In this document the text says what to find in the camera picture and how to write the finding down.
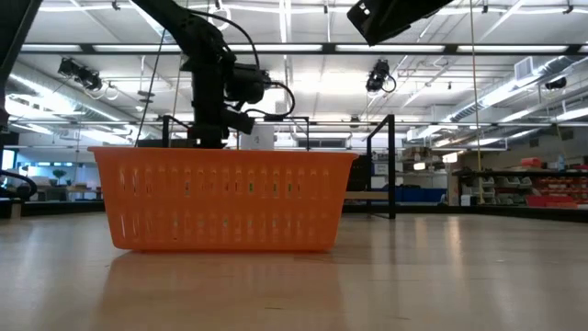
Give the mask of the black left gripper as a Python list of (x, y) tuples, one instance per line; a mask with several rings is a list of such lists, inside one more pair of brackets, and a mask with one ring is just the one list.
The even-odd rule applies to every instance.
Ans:
[(222, 107), (193, 104), (194, 122), (188, 127), (187, 138), (195, 148), (224, 148), (228, 128), (221, 119)]

